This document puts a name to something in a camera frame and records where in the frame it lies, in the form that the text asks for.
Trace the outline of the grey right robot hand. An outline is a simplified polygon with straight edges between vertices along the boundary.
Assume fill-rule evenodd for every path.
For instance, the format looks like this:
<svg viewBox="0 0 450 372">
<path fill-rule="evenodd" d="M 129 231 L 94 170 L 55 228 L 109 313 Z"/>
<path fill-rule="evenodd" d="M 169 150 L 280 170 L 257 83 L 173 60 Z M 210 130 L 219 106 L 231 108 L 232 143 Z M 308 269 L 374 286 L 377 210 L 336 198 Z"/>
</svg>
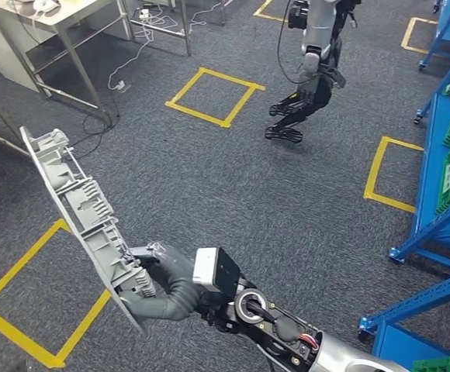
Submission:
<svg viewBox="0 0 450 372">
<path fill-rule="evenodd" d="M 166 293 L 164 298 L 141 298 L 128 291 L 121 293 L 121 301 L 137 322 L 145 319 L 182 321 L 199 307 L 202 289 L 193 283 L 194 264 L 189 258 L 160 242 L 135 247 L 132 253 Z"/>
</svg>

